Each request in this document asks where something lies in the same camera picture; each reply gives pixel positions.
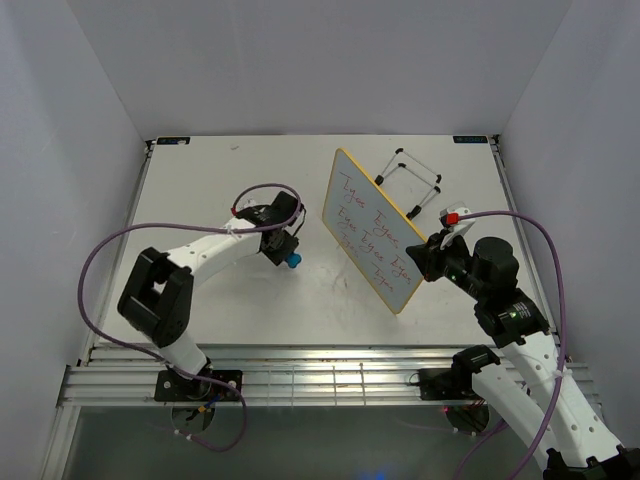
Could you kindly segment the blue bone shaped eraser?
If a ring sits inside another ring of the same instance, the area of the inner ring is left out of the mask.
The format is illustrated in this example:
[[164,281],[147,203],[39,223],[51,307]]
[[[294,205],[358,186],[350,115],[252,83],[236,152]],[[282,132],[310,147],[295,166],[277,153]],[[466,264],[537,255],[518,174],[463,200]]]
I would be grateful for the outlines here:
[[291,269],[295,269],[301,263],[301,261],[302,256],[296,252],[290,253],[285,259],[286,265]]

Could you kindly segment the yellow framed whiteboard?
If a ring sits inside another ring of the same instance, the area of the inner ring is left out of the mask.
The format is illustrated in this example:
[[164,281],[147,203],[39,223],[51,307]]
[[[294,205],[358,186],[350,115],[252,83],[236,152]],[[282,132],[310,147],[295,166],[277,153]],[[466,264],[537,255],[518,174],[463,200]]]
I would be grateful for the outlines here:
[[334,155],[322,221],[388,309],[402,312],[424,279],[406,249],[426,237],[342,148]]

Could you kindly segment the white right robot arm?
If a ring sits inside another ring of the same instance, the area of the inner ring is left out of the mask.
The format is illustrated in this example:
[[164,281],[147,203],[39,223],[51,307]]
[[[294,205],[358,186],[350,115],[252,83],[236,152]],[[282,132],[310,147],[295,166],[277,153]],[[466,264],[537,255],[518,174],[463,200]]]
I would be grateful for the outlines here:
[[638,449],[622,445],[558,364],[563,357],[548,322],[517,285],[508,242],[484,237],[469,249],[441,231],[406,252],[427,281],[445,278],[474,299],[475,317],[496,345],[457,353],[437,383],[492,405],[546,479],[638,478]]

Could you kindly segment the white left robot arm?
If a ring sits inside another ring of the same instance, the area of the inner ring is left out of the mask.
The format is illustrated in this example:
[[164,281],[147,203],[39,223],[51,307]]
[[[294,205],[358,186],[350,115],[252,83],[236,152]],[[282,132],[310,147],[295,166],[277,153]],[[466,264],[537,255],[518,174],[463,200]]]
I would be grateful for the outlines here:
[[234,207],[232,218],[218,232],[164,252],[149,247],[138,255],[117,311],[158,349],[188,398],[201,399],[212,387],[205,369],[209,359],[188,333],[195,290],[254,255],[263,255],[275,266],[297,267],[299,239],[289,228],[305,215],[297,196],[280,191],[269,204]]

